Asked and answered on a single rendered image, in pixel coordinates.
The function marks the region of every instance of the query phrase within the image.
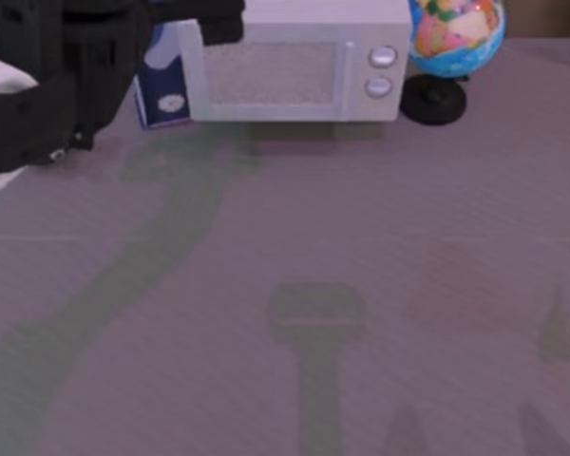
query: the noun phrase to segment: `gray table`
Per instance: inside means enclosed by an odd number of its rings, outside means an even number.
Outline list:
[[[443,128],[129,100],[0,193],[0,456],[570,456],[570,42],[467,90]]]

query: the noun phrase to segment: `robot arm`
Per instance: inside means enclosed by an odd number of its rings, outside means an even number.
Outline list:
[[[0,173],[93,148],[116,116],[153,27],[199,21],[203,43],[243,37],[244,0],[0,0],[0,61],[39,85],[0,95]]]

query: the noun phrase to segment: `toy microwave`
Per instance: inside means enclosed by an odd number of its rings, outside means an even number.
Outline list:
[[[396,119],[408,0],[247,0],[241,42],[204,47],[177,23],[190,116],[216,122]]]

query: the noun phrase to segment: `table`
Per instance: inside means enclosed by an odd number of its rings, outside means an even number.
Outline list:
[[[467,90],[442,128],[128,100],[0,193],[0,456],[570,456],[570,42]]]

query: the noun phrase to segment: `globe stand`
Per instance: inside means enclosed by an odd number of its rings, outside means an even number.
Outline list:
[[[454,79],[412,76],[403,87],[401,111],[418,124],[452,124],[465,114],[465,90]]]

